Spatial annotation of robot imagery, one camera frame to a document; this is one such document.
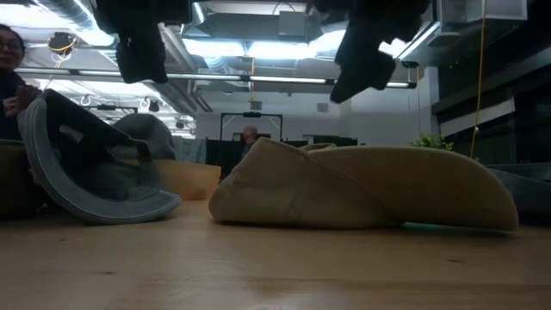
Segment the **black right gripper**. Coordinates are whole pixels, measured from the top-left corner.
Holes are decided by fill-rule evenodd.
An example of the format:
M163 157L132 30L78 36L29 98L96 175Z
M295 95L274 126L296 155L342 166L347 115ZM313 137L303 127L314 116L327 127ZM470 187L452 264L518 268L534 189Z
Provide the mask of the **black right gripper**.
M330 99L342 103L368 86L387 87L393 72L393 58L379 51L379 40L412 40L423 23L430 0L313 0L323 14L342 14L348 25L337 50L340 69Z

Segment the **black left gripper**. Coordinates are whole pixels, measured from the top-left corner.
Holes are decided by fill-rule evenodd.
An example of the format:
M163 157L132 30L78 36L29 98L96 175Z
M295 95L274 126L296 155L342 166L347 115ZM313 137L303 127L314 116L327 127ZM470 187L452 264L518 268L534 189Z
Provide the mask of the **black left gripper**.
M115 56L123 81L137 83L148 79L167 82L166 52L158 24L190 22L192 0L95 1L93 16L98 27L119 41ZM131 43L145 43L145 56Z

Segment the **bright ceiling light panel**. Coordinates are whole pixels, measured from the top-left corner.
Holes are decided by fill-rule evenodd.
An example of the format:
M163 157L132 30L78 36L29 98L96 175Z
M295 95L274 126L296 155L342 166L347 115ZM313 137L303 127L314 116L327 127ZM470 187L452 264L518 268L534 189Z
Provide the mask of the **bright ceiling light panel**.
M309 59L318 54L337 50L341 38L319 38L310 43L287 43L283 41L254 41L245 43L228 40L183 39L190 54L203 58L249 56L257 59Z
M439 21L427 22L423 27L419 29L414 38L408 42L395 38L391 43L383 41L379 45L379 51L388 56L391 56L395 60L403 61L418 47L421 46L432 34L434 34L441 27Z

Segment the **long ceiling tube light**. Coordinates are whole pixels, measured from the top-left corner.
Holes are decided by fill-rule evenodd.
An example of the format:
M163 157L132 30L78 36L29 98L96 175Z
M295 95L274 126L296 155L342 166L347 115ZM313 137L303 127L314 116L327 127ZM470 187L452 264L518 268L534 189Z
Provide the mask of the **long ceiling tube light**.
M47 78L68 79L69 77L81 77L84 80L92 78L122 80L118 71L91 71L79 69L38 68L22 67L15 70L21 75L45 76ZM200 73L168 73L168 79L185 79L195 81L221 81L221 82L253 82L253 83L283 83L283 84L314 84L334 86L336 79L315 77L276 77L276 76L252 76L252 75L220 75Z

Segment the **grey ceiling box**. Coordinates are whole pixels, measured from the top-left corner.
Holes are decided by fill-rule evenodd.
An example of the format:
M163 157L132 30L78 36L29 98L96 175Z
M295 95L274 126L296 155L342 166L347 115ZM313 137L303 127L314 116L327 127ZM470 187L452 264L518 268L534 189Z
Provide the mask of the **grey ceiling box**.
M280 11L278 18L280 36L303 37L306 34L306 16L302 12Z

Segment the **green potted plant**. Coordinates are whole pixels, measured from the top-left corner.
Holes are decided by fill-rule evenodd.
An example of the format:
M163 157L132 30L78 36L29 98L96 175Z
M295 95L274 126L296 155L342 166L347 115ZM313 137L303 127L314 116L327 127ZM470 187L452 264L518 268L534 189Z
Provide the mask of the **green potted plant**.
M448 142L442 135L433 136L421 133L419 138L410 142L410 146L424 147L431 149L439 149L452 152L454 148L453 142Z

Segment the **orange translucent bin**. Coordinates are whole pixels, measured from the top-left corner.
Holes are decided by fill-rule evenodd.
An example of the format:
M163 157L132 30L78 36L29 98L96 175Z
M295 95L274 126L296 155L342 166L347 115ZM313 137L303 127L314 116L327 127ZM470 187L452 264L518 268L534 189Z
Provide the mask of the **orange translucent bin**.
M183 201L208 200L218 188L221 168L178 160L154 160L163 188Z

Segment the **person's hand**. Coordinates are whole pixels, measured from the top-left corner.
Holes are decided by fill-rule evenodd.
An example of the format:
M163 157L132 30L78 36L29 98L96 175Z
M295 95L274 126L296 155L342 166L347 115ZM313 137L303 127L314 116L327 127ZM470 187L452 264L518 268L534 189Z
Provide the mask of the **person's hand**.
M3 99L3 112L7 117L17 116L36 99L42 91L29 84L19 86L15 96Z

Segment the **person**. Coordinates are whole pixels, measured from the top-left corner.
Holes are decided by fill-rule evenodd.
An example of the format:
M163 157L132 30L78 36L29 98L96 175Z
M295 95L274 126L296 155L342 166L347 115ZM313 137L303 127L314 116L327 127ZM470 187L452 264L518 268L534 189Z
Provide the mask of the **person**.
M15 72L24 56L22 37L9 26L0 24L0 140L22 141L17 116L4 114L3 99L15 96L18 87L27 84Z
M245 143L245 148L242 152L241 158L244 158L249 150L253 147L258 139L257 127L253 125L248 125L243 130L243 141Z

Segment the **corrugated silver ventilation duct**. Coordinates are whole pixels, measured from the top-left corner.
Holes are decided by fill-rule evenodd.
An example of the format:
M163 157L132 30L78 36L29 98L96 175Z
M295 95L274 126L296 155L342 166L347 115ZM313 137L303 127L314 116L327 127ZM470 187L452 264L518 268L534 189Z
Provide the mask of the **corrugated silver ventilation duct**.
M116 65L115 48L119 41L116 34L102 31L93 15L96 0L30 0L48 14L59 18L74 36L77 46L99 52Z

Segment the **smooth silver round duct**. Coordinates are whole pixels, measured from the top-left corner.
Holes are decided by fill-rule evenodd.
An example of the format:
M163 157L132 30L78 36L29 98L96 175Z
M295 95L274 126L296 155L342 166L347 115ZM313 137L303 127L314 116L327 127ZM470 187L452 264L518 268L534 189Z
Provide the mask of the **smooth silver round duct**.
M191 1L191 21L190 26L202 24L207 19L207 6L203 1Z

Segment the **black metal frame stand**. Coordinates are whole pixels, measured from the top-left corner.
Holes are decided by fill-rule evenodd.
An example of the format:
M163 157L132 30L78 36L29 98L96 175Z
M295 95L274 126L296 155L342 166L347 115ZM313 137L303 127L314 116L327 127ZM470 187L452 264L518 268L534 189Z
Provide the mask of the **black metal frame stand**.
M220 130L219 130L219 140L223 140L223 132L224 132L224 128L227 124L229 124L229 122L227 122L227 124L224 123L224 118L227 116L227 115L230 115L230 116L241 116L241 117L244 117L244 118L262 118L262 117L276 117L279 119L279 125L277 126L279 128L279 136L280 136L280 141L283 142L284 138L283 138L283 115L279 115L279 114L263 114L263 113L260 113L260 112L243 112L243 113L220 113Z

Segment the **white rectangular duct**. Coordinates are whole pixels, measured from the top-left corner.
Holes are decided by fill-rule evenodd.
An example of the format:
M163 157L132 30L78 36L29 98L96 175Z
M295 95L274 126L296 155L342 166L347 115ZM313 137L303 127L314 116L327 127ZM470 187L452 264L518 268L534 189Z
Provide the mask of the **white rectangular duct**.
M444 23L469 23L486 19L526 21L527 0L437 0Z

